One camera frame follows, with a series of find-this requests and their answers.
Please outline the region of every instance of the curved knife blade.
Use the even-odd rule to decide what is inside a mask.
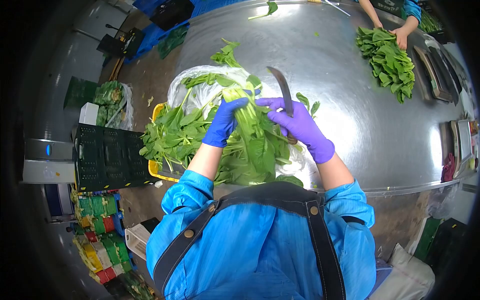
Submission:
[[[293,118],[292,96],[290,95],[290,89],[288,88],[285,76],[283,76],[282,72],[275,68],[267,67],[267,69],[272,72],[273,76],[276,78],[278,84],[280,85],[280,90],[282,91],[283,100],[285,102],[285,112],[287,113],[287,116]],[[287,134],[287,140],[290,145],[295,145],[296,143],[298,143],[298,140],[290,132]]]

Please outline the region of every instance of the white plastic basket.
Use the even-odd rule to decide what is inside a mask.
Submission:
[[[102,243],[99,241],[95,241],[91,242],[90,244],[92,244],[93,249],[95,249],[96,255],[98,256],[98,260],[100,261],[102,268],[104,270],[110,268],[112,266],[112,262],[110,261],[107,250],[102,245]]]
[[[145,261],[147,260],[145,252],[149,238],[150,232],[142,224],[125,229],[125,240],[127,241],[128,249]]]

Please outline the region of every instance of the gray floor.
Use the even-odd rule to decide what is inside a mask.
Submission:
[[[121,29],[129,30],[132,26],[144,28],[148,19],[141,13],[131,14]],[[166,102],[170,82],[174,78],[175,65],[181,51],[181,46],[174,49],[164,60],[161,60],[156,47],[139,59],[122,66],[118,80],[133,86],[133,130],[142,132],[149,122],[156,104]],[[100,83],[108,80],[115,62],[111,61],[102,71]],[[154,100],[147,107],[147,99]],[[120,191],[120,205],[124,209],[124,225],[134,226],[141,221],[156,217],[162,219],[164,213],[161,201],[165,191],[173,182],[164,181],[163,186],[145,186],[127,188]],[[429,201],[430,192],[410,195],[368,198],[367,202],[375,209],[375,225],[371,228],[376,243],[377,257],[387,260],[397,242],[403,247],[416,238]],[[154,287],[146,269],[145,262],[136,257],[139,272],[147,284]]]

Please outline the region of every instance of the worker's hand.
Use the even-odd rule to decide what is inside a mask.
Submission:
[[[260,98],[255,102],[259,106],[269,106],[272,111],[267,113],[268,118],[280,124],[283,135],[286,136],[290,132],[297,140],[304,143],[317,164],[325,163],[333,157],[335,146],[332,141],[325,138],[305,105],[293,101],[293,118],[291,118],[284,110],[277,112],[277,109],[285,108],[283,98]]]
[[[244,91],[249,95],[251,94],[251,91]],[[259,93],[260,90],[255,90],[255,95]],[[237,108],[241,108],[247,105],[247,103],[247,98],[240,98],[231,102],[225,102],[225,100],[222,99],[222,103],[218,107],[212,125],[208,128],[205,137],[202,139],[202,143],[221,148],[227,146],[228,137],[230,137],[238,125],[233,113]]]
[[[407,49],[407,36],[408,32],[405,28],[400,27],[395,30],[389,30],[391,34],[396,35],[396,43],[398,44],[398,47],[402,50]]]
[[[377,21],[377,22],[373,22],[373,27],[374,28],[383,28],[384,26],[382,25],[382,23],[380,21]]]

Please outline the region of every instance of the stainless steel table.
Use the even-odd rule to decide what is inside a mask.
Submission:
[[[427,102],[419,84],[413,98],[399,104],[388,88],[380,87],[368,61],[355,44],[358,26],[372,27],[362,8],[354,2],[340,7],[306,1],[277,1],[271,16],[248,21],[267,11],[264,1],[245,1],[193,18],[183,44],[176,74],[215,63],[210,56],[225,44],[221,38],[240,42],[237,61],[271,87],[280,89],[266,70],[273,66],[286,76],[291,92],[304,94],[312,103],[319,100],[315,119],[360,186],[369,195],[402,194],[440,187],[442,147],[439,123],[456,120],[463,111],[459,103]],[[386,29],[403,21],[377,11]],[[416,30],[408,37],[413,46],[426,48]],[[297,176],[305,188],[320,189],[313,160]]]

